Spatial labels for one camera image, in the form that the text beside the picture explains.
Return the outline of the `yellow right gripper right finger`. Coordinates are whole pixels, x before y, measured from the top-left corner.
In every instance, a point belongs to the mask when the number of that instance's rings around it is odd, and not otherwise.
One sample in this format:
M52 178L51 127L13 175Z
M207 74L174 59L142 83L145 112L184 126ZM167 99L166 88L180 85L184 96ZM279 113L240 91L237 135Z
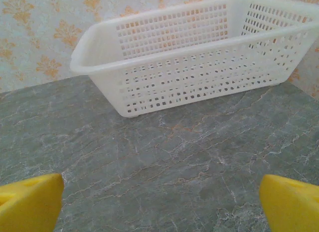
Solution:
M319 232L319 186L268 174L259 198L271 232Z

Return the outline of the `white plastic mesh basket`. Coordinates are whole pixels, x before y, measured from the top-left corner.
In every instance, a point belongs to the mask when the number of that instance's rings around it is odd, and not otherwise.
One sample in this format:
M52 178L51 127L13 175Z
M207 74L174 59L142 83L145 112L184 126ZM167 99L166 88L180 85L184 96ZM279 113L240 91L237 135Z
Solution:
M285 82L319 37L319 5L203 0L89 27L70 69L123 117Z

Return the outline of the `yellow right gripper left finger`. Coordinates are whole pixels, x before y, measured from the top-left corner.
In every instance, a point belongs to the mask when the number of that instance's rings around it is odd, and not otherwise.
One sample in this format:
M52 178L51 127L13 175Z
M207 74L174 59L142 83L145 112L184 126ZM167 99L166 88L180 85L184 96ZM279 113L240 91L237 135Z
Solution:
M63 190L61 174L0 186L0 232L53 232Z

